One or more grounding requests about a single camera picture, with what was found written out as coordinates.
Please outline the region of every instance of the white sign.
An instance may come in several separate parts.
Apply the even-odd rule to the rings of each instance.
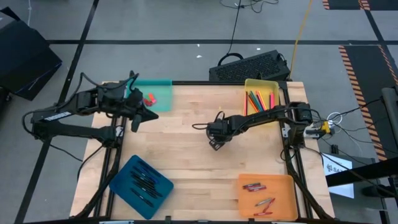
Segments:
[[[340,159],[335,156],[327,155],[330,159],[333,159],[337,163],[352,169],[353,163],[351,161],[347,161],[345,159]],[[345,168],[339,166],[335,162],[331,161],[330,159],[326,158],[326,156],[322,155],[323,158],[323,171],[325,175],[335,174],[341,171],[346,170]],[[349,198],[354,198],[354,184],[345,184],[340,186],[329,187],[329,192],[333,194],[342,195]]]

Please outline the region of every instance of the black floor tape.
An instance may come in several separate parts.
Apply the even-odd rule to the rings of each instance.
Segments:
[[[323,5],[330,10],[398,11],[396,0],[323,0]]]
[[[344,47],[365,102],[380,98],[382,88],[393,87],[396,84],[379,46],[346,45]],[[367,107],[373,122],[377,122],[374,126],[386,157],[397,157],[397,146],[383,103],[378,101]]]

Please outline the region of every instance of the orange striped tape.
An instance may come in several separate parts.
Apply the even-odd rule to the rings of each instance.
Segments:
[[[324,7],[325,9],[327,9],[327,10],[330,9],[329,1],[328,1],[328,0],[322,0],[322,4],[323,4],[323,7]]]
[[[354,96],[356,98],[356,101],[361,106],[365,105],[366,102],[363,97],[361,87],[359,87],[359,83],[356,79],[356,75],[355,75],[354,69],[352,68],[351,61],[349,60],[347,50],[345,49],[344,46],[339,46],[338,50],[340,51],[341,58],[343,59],[343,63],[346,68],[349,81],[351,82],[351,86],[353,87]],[[373,142],[373,146],[374,146],[374,150],[377,154],[377,158],[379,158],[379,160],[381,160],[381,161],[385,161],[387,159],[386,153],[384,152],[384,149],[380,142],[379,135],[376,131],[376,128],[373,125],[373,120],[372,120],[371,114],[369,113],[369,110],[366,107],[363,107],[363,108],[361,108],[361,113],[362,113],[362,117],[365,121],[365,125],[368,127],[368,133]]]
[[[364,10],[371,10],[368,0],[358,0],[359,7]]]
[[[390,70],[390,73],[391,73],[392,78],[394,79],[396,85],[398,85],[398,78],[397,78],[396,73],[394,72],[394,69],[392,69],[390,60],[388,59],[388,57],[387,57],[387,55],[386,55],[384,49],[383,49],[380,45],[378,45],[378,47],[379,47],[379,49],[380,49],[380,52],[381,52],[382,56],[384,57],[384,60],[386,61],[387,67],[388,67],[388,69]]]

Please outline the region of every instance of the colored pencil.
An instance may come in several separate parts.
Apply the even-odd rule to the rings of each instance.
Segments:
[[[260,91],[259,91],[259,90],[256,91],[256,94],[257,94],[257,96],[259,97],[259,101],[260,101],[260,104],[261,104],[262,108],[263,108],[264,110],[267,110],[266,104],[264,103],[264,100],[262,99],[262,96],[261,96]]]
[[[269,108],[270,108],[270,109],[273,109],[274,106],[275,106],[275,102],[274,102],[274,93],[271,92],[271,93],[269,94]]]
[[[255,106],[255,104],[254,104],[254,102],[253,102],[253,99],[251,98],[251,95],[248,95],[248,99],[249,99],[249,102],[250,102],[250,104],[251,104],[251,106],[254,108],[254,111],[255,112],[260,112],[258,109],[257,109],[257,107]]]
[[[253,99],[253,102],[254,102],[255,106],[257,106],[257,109],[259,111],[262,111],[261,106],[260,106],[260,102],[258,102],[257,97],[254,95],[253,91],[250,91],[250,95],[251,95],[251,97]]]
[[[259,104],[260,104],[260,107],[261,107],[261,111],[265,111],[264,107],[262,106],[262,103],[261,103],[259,95],[256,94],[256,98],[259,101]]]
[[[248,115],[248,93],[244,92],[243,115]]]

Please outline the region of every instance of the white cable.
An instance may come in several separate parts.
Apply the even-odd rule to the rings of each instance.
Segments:
[[[363,157],[363,152],[362,152],[362,148],[361,146],[359,146],[358,142],[355,141],[355,139],[353,139],[351,136],[348,136],[359,148],[359,151],[361,152],[361,157]]]
[[[330,116],[331,116],[331,115],[334,115],[334,114],[340,115],[340,120],[339,120],[337,123],[334,122],[333,120],[329,120]],[[326,118],[326,120],[328,121],[329,127],[331,127],[331,128],[334,127],[334,126],[336,126],[336,125],[339,125],[339,126],[340,126],[340,130],[337,131],[336,134],[339,133],[341,130],[343,130],[343,126],[340,124],[340,123],[343,121],[343,116],[341,115],[341,113],[339,113],[339,112],[332,112],[332,113],[330,113],[330,114],[328,115],[328,117]],[[362,157],[362,156],[363,156],[363,150],[362,150],[361,146],[360,146],[360,145],[358,144],[358,142],[356,142],[355,139],[353,139],[350,135],[348,135],[348,137],[358,146],[358,149],[359,149],[359,151],[361,152],[361,157]]]
[[[331,116],[331,115],[334,115],[334,114],[340,115],[340,120],[339,120],[337,123],[334,122],[333,120],[329,120],[330,116]],[[343,121],[343,115],[341,115],[339,112],[332,112],[332,113],[330,113],[330,114],[328,115],[328,117],[326,118],[326,120],[328,121],[329,126],[332,128],[335,124],[339,125],[339,124]]]
[[[29,2],[29,8],[27,8],[27,10],[29,11],[29,15],[27,17],[27,26],[30,26],[30,16],[32,15],[32,6],[30,5],[30,0],[28,0]]]

